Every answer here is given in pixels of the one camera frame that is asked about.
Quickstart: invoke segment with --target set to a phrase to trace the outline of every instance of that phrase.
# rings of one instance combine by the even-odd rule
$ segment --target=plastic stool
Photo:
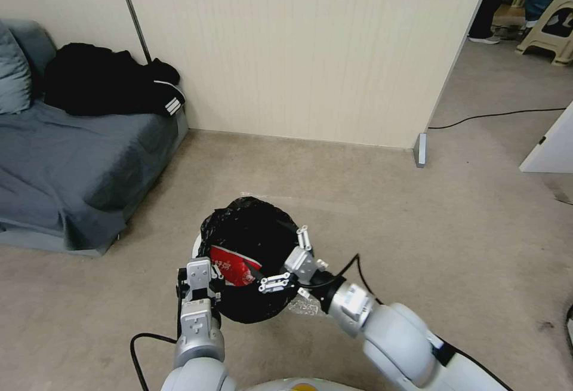
[[[568,37],[551,35],[541,31],[558,10],[565,8],[573,10],[573,0],[553,0],[527,37],[517,45],[515,51],[518,54],[523,54],[530,46],[536,46],[555,53],[555,58],[551,62],[554,66],[566,66],[573,61],[573,31]]]

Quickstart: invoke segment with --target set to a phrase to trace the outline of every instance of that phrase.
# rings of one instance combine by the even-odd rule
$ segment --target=red package
[[[215,245],[211,245],[209,255],[211,261],[219,267],[227,282],[236,287],[244,287],[255,280],[245,261],[253,268],[261,269],[261,263],[258,261]]]

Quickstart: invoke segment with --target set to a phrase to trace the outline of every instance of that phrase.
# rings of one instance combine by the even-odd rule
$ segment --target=carpet floor
[[[566,106],[572,69],[514,47],[467,44],[432,125]],[[554,198],[556,187],[573,198],[573,181],[517,168],[557,116],[430,131],[423,170],[409,150],[191,131],[102,258],[2,247],[0,387],[139,389],[131,336],[175,334],[177,268],[202,220],[249,193],[308,224],[333,270],[360,252],[379,298],[414,309],[515,390],[573,389],[563,326],[573,303],[573,207]],[[355,270],[348,277],[358,281]],[[223,319],[222,331],[240,387],[309,375],[390,389],[361,342],[326,317]],[[150,389],[159,389],[173,346],[142,341],[138,352]]]

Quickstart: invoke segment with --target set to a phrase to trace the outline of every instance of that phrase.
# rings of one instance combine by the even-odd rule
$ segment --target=beige wall
[[[133,0],[192,127],[411,147],[478,0]]]
[[[0,0],[0,17],[40,22],[59,47],[87,42],[128,49],[144,62],[125,0]]]

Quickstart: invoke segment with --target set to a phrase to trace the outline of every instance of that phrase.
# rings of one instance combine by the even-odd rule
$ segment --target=power cord
[[[428,130],[442,130],[444,128],[450,128],[450,127],[453,127],[454,125],[461,124],[462,122],[469,121],[470,119],[485,118],[486,116],[503,116],[503,115],[513,115],[514,113],[526,113],[526,112],[552,112],[554,110],[565,110],[565,109],[567,109],[567,108],[566,107],[553,107],[551,109],[524,109],[524,110],[514,110],[512,112],[488,113],[487,115],[470,116],[469,118],[462,119],[461,121],[455,122],[453,124],[443,125],[441,127],[428,127]]]
[[[317,288],[323,288],[323,287],[327,287],[329,285],[332,285],[343,274],[346,273],[346,271],[352,266],[352,264],[354,264],[354,262],[356,262],[356,265],[358,267],[358,274],[360,275],[360,279],[361,279],[362,283],[364,284],[364,286],[366,287],[366,289],[368,290],[368,292],[374,296],[374,298],[378,304],[384,304],[384,303],[382,303],[382,301],[378,297],[376,297],[374,292],[370,289],[370,285],[368,285],[366,279],[364,278],[364,275],[362,274],[362,266],[360,264],[360,254],[356,254],[354,257],[352,257],[352,259],[332,279],[330,279],[326,282],[323,282],[321,284],[316,284],[316,285],[301,284],[300,282],[298,283],[298,285],[300,287],[307,289],[307,290],[316,290]]]
[[[139,365],[139,360],[137,359],[137,354],[135,353],[135,341],[140,337],[150,337],[157,340],[166,341],[169,343],[177,343],[177,340],[171,337],[162,336],[160,334],[154,334],[154,333],[139,333],[131,338],[130,353],[131,353],[131,360],[133,361],[133,367],[135,367],[135,372],[137,373],[137,378],[139,379],[141,388],[143,389],[143,391],[149,391],[147,383],[145,382],[145,378],[143,377],[143,372],[141,371],[141,366]]]

